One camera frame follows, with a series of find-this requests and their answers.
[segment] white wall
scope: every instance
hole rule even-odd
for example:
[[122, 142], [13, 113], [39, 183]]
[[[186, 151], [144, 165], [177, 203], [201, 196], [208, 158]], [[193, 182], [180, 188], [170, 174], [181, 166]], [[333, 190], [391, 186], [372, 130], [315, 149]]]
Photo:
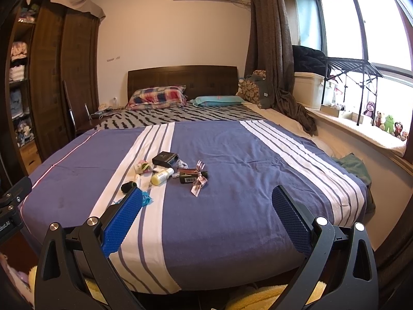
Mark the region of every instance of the white wall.
[[251, 18], [248, 9], [231, 2], [199, 0], [93, 2], [106, 14], [98, 37], [100, 103], [113, 97], [121, 105], [127, 103], [129, 70], [228, 65], [237, 66], [239, 75], [244, 74]]
[[413, 192], [413, 177], [388, 157], [370, 145], [316, 120], [319, 138], [335, 152], [337, 158], [354, 153], [362, 159], [370, 174], [371, 194], [376, 212], [367, 222], [367, 233], [373, 249], [377, 249], [389, 235], [403, 213]]

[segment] white box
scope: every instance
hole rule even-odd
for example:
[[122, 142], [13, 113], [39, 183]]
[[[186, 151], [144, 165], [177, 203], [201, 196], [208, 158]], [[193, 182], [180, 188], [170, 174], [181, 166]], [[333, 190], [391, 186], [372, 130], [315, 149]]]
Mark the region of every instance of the white box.
[[[320, 110], [324, 77], [310, 72], [296, 72], [294, 76], [295, 82], [292, 94], [297, 102], [305, 107]], [[324, 105], [332, 103], [333, 95], [334, 85], [328, 81], [325, 85]]]

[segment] green stuffed toy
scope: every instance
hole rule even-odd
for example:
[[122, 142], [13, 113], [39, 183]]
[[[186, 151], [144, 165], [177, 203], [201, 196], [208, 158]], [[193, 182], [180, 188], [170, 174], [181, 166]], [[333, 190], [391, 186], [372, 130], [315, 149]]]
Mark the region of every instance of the green stuffed toy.
[[394, 132], [394, 120], [391, 115], [388, 115], [386, 117], [386, 122], [385, 122], [385, 132], [389, 132], [390, 134]]

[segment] wardrobe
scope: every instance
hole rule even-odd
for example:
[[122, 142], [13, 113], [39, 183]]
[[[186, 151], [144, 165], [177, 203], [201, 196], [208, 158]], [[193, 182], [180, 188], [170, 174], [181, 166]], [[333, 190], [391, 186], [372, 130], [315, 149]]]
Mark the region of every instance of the wardrobe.
[[[34, 22], [22, 22], [22, 15], [30, 8], [37, 10]], [[30, 6], [26, 0], [20, 0], [1, 26], [0, 184], [3, 191], [74, 138], [63, 81], [76, 85], [79, 99], [91, 113], [98, 109], [99, 24], [99, 19], [91, 13], [50, 0], [31, 0]], [[14, 42], [27, 45], [27, 57], [24, 72], [17, 80], [10, 80], [16, 79], [10, 75], [10, 67], [15, 65], [11, 61]], [[13, 99], [21, 95], [23, 112], [18, 113], [17, 119], [11, 95]], [[22, 142], [22, 133], [18, 131], [21, 120], [25, 120], [26, 125], [30, 123], [32, 135], [27, 142]]]

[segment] bed frame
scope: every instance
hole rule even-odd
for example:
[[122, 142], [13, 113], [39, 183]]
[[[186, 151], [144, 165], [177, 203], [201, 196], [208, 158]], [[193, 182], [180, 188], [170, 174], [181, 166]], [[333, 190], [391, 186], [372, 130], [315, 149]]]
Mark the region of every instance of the bed frame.
[[206, 95], [235, 95], [236, 66], [190, 65], [146, 68], [128, 72], [128, 99], [136, 90], [156, 86], [186, 85], [188, 100]]

